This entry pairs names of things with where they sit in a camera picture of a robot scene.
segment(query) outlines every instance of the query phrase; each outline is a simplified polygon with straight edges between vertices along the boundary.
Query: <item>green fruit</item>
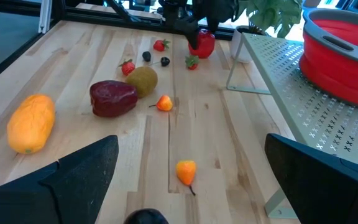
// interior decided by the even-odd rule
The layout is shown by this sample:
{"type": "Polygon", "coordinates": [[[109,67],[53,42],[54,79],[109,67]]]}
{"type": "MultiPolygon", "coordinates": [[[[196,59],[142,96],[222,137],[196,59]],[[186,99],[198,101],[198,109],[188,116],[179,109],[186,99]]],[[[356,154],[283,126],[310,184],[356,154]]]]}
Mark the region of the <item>green fruit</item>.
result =
{"type": "Polygon", "coordinates": [[[153,92],[157,86],[157,73],[150,67],[135,68],[125,80],[126,83],[135,86],[137,97],[143,98],[153,92]]]}

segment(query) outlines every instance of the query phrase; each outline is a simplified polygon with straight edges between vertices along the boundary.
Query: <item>butcher block tabletop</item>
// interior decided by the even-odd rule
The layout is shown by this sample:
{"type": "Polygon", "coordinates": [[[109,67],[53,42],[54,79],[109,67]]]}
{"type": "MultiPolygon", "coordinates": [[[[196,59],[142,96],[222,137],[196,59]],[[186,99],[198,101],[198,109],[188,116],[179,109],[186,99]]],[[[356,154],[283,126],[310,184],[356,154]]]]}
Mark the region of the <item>butcher block tabletop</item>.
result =
{"type": "MultiPolygon", "coordinates": [[[[232,66],[229,42],[216,41],[209,59],[188,70],[182,35],[60,21],[0,74],[0,185],[46,166],[108,135],[117,135],[116,170],[96,223],[121,224],[140,208],[156,208],[169,223],[298,223],[269,220],[265,202],[278,189],[265,158],[267,133],[291,137],[271,96],[227,91],[232,66]],[[152,49],[167,39],[164,52],[152,49]],[[117,118],[92,113],[89,88],[102,80],[123,81],[118,67],[133,59],[158,74],[154,92],[117,118]],[[6,126],[29,95],[55,103],[55,124],[45,147],[23,155],[7,144],[6,126]],[[170,112],[149,108],[169,95],[170,112]],[[175,164],[194,160],[193,196],[176,177],[175,164]]],[[[255,65],[238,63],[234,82],[265,88],[255,65]]]]}

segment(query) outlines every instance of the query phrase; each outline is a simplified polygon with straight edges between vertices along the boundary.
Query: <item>colander handle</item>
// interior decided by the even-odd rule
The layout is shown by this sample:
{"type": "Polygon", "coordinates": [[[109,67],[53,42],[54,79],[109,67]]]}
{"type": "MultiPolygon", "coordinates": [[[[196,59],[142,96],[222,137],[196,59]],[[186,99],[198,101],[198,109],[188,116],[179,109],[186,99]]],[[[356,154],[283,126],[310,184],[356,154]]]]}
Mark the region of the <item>colander handle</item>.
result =
{"type": "Polygon", "coordinates": [[[326,32],[322,28],[318,27],[309,18],[306,19],[303,32],[308,34],[314,40],[318,41],[320,44],[323,44],[325,47],[348,58],[358,61],[358,46],[342,40],[335,35],[330,34],[329,32],[326,32]]]}

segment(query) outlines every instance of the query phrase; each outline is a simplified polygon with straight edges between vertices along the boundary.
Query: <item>wooden table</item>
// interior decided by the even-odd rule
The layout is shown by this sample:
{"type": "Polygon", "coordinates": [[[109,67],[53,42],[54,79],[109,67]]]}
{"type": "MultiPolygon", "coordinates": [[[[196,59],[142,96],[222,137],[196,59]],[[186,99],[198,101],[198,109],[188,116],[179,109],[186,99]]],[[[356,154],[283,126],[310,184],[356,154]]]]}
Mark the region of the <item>wooden table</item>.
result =
{"type": "MultiPolygon", "coordinates": [[[[181,35],[60,21],[0,74],[0,185],[35,171],[107,135],[119,138],[119,157],[97,223],[123,223],[132,211],[152,207],[170,223],[298,223],[269,220],[264,203],[278,188],[263,151],[266,133],[291,137],[271,96],[225,90],[232,65],[229,43],[197,70],[185,67],[187,41],[181,35]],[[156,39],[171,41],[165,52],[156,39]],[[155,91],[118,118],[92,114],[91,84],[124,80],[117,67],[132,58],[145,65],[169,57],[155,91]],[[28,95],[44,93],[55,102],[56,121],[46,146],[31,155],[7,145],[6,124],[28,95]],[[149,108],[162,94],[175,100],[169,113],[149,108]],[[176,178],[175,164],[197,162],[194,197],[176,178]]],[[[237,64],[236,80],[265,84],[253,63],[237,64]]]]}

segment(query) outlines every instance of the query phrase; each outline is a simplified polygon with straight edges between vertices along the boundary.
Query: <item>white pot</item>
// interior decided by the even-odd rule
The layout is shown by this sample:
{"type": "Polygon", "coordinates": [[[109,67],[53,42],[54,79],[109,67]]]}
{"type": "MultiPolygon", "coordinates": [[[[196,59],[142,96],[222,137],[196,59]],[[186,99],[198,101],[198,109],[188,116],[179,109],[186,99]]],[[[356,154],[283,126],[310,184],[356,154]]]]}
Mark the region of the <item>white pot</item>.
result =
{"type": "MultiPolygon", "coordinates": [[[[236,57],[237,49],[240,45],[241,40],[241,33],[237,31],[237,28],[247,28],[248,26],[237,26],[234,29],[233,38],[231,39],[230,43],[230,54],[233,58],[236,57]]],[[[241,47],[239,58],[237,59],[238,62],[248,63],[252,61],[251,55],[249,55],[247,47],[243,44],[241,47]]]]}

